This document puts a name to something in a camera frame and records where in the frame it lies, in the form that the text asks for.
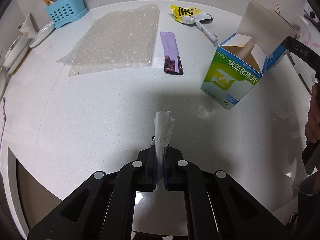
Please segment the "person's right hand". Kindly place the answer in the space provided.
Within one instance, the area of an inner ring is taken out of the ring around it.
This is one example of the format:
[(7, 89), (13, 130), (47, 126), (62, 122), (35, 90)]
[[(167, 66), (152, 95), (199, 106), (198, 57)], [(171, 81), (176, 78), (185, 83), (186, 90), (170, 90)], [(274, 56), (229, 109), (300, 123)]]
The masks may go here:
[(319, 111), (319, 88), (317, 84), (312, 86), (310, 109), (308, 111), (308, 122), (305, 126), (305, 136), (311, 143), (316, 143), (320, 137), (320, 111)]

